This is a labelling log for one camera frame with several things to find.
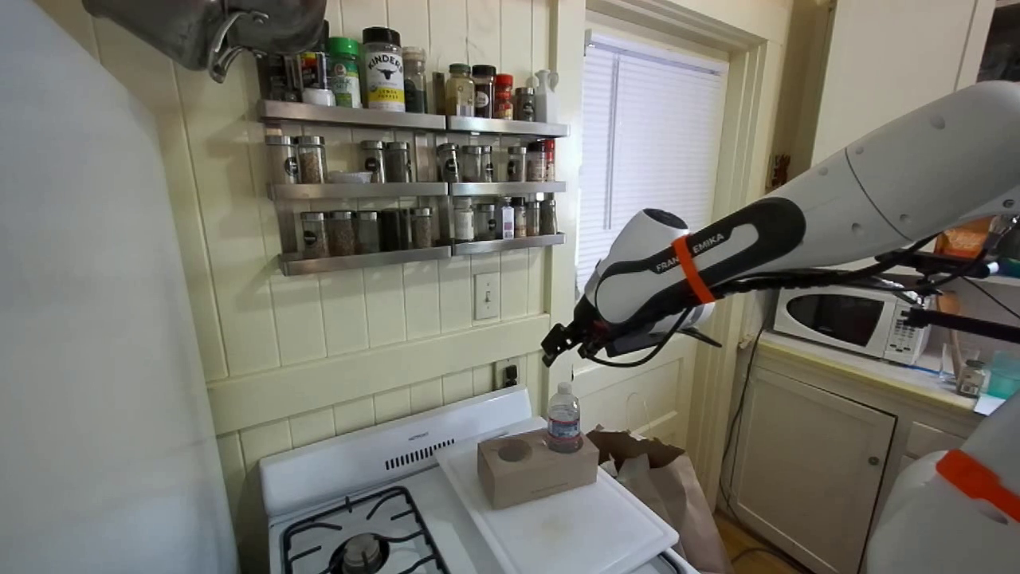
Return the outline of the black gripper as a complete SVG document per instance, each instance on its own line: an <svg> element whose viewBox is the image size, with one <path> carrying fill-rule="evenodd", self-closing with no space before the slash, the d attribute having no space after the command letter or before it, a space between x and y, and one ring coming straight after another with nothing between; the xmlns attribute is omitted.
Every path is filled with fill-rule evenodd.
<svg viewBox="0 0 1020 574"><path fill-rule="evenodd" d="M590 300L574 305L574 319L566 324L555 324L542 339L542 364L551 365L565 352L577 352L580 357L592 357L613 334L613 324L598 315Z"/></svg>

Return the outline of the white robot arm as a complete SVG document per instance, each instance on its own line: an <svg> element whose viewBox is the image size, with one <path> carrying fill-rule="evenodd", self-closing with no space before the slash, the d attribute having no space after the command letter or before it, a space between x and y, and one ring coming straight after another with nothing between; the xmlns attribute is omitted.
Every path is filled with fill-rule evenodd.
<svg viewBox="0 0 1020 574"><path fill-rule="evenodd" d="M542 357L617 365L744 291L842 282L900 264L933 233L1020 205L1020 85L939 95L696 229L639 209ZM1020 574L1020 402L958 446L913 463L869 531L868 574Z"/></svg>

